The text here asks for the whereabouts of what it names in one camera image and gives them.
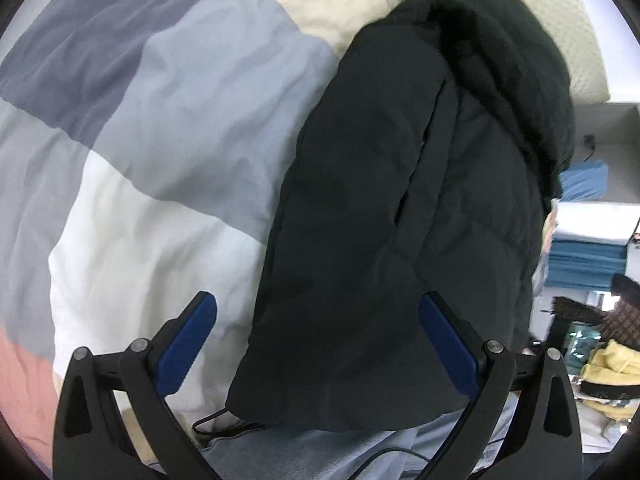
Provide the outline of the teal blue fabric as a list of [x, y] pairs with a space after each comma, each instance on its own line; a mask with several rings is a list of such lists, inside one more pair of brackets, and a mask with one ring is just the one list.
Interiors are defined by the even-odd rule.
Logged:
[[548, 258], [548, 287], [609, 292], [615, 274], [626, 271], [627, 247], [557, 240]]

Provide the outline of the pastel patchwork bed quilt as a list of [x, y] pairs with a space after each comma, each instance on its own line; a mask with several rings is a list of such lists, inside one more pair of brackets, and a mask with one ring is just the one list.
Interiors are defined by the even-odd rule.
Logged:
[[168, 402], [222, 407], [297, 133], [401, 1], [24, 1], [1, 38], [1, 413], [39, 467], [73, 351], [201, 290], [218, 320]]

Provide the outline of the yellow hoodie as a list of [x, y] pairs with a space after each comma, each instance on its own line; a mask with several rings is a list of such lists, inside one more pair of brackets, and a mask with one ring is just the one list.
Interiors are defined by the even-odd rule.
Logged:
[[591, 352], [577, 378], [578, 400], [613, 420], [631, 420], [639, 408], [639, 352], [611, 339]]

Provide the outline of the black puffer jacket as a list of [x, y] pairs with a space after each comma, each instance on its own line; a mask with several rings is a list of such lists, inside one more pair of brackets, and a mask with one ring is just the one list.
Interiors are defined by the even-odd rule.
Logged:
[[228, 410], [352, 431], [463, 408], [420, 299], [524, 346], [574, 120], [522, 0], [406, 0], [363, 27], [300, 130]]

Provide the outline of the grey bedside shelf cabinet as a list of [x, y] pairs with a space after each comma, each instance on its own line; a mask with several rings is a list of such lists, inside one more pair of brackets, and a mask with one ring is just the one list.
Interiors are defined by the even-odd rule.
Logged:
[[574, 162], [608, 165], [603, 197], [559, 204], [557, 240], [627, 243], [639, 221], [639, 107], [602, 103], [577, 107]]

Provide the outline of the cream quilted headboard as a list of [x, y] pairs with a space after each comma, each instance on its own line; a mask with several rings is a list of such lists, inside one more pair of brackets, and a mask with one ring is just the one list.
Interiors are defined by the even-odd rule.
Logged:
[[582, 0], [523, 0], [560, 49], [577, 105], [610, 98], [601, 50]]

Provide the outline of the brown plaid garment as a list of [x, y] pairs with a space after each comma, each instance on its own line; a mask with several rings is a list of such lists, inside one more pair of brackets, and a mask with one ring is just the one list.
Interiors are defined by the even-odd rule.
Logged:
[[639, 350], [639, 284], [615, 273], [611, 292], [618, 296], [611, 311], [603, 311], [566, 297], [554, 297], [552, 314], [561, 320], [594, 327], [604, 341]]

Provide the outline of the light blue folded cloth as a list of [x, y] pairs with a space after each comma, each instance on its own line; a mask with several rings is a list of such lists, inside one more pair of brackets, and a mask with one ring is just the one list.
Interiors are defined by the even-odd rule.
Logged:
[[602, 160], [576, 162], [560, 173], [562, 202], [598, 200], [608, 190], [608, 164]]

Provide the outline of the blue jeans leg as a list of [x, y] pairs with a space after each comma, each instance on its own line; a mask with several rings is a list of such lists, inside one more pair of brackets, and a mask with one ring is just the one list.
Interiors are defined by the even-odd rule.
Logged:
[[414, 479], [461, 415], [398, 431], [245, 430], [214, 439], [203, 457], [224, 479]]

